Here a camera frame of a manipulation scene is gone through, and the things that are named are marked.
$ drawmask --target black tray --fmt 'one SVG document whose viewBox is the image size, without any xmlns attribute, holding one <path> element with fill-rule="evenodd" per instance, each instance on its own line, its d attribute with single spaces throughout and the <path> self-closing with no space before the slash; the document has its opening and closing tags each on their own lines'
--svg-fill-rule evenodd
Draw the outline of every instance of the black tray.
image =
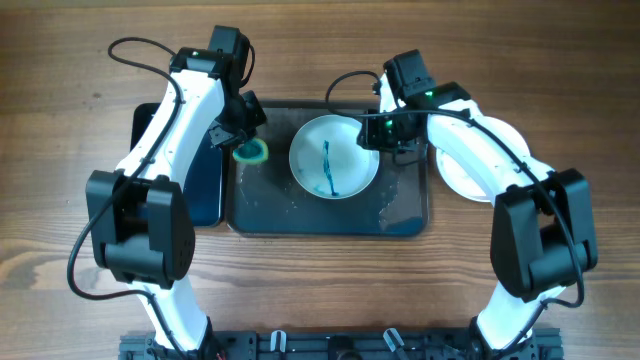
<svg viewBox="0 0 640 360">
<path fill-rule="evenodd" d="M 329 114 L 324 102 L 260 103 L 268 123 L 258 128 L 258 137 L 269 146 L 269 160 L 260 165 L 230 161 L 225 216 L 233 230 L 261 237 L 409 237 L 424 229 L 429 219 L 425 163 L 397 167 L 390 154 L 381 154 L 376 177 L 361 193 L 341 200 L 316 197 L 293 177 L 289 147 L 302 125 Z M 377 104 L 339 103 L 337 107 L 364 111 Z"/>
</svg>

